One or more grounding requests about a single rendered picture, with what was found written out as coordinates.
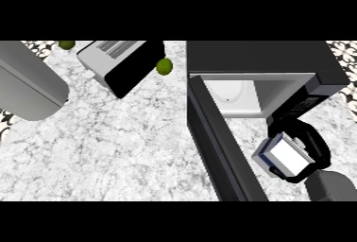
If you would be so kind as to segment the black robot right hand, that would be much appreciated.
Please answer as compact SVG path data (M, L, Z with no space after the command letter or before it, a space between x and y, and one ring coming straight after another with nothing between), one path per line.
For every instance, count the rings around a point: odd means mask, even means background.
M300 183L309 178L313 173L331 166L331 149L316 128L298 119L275 120L267 125L267 137L272 138L282 131L292 138L298 138L306 145L306 151L314 162L307 165L303 171L294 176L288 177L282 169L275 164L269 168L269 172L275 174L282 180L289 183Z

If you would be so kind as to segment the white and blue milk carton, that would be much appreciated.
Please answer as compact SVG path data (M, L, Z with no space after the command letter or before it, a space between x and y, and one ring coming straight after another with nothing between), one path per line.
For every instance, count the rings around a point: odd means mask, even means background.
M251 158L273 178L295 177L314 162L285 132L263 141Z

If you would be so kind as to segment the black microwave door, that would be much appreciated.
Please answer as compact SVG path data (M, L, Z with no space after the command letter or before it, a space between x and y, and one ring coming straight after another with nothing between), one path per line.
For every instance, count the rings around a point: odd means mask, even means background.
M220 201L267 201L202 77L188 82L188 126Z

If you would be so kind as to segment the black microwave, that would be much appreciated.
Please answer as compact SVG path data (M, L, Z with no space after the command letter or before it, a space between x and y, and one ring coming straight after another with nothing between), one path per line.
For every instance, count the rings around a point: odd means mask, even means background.
M348 84L325 41L189 41L188 72L229 118L297 118Z

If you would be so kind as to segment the silver and black toaster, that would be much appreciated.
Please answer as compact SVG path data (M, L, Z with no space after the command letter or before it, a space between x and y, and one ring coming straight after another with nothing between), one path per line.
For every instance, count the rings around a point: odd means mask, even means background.
M165 57L163 41L93 41L77 53L96 81L117 98L127 96Z

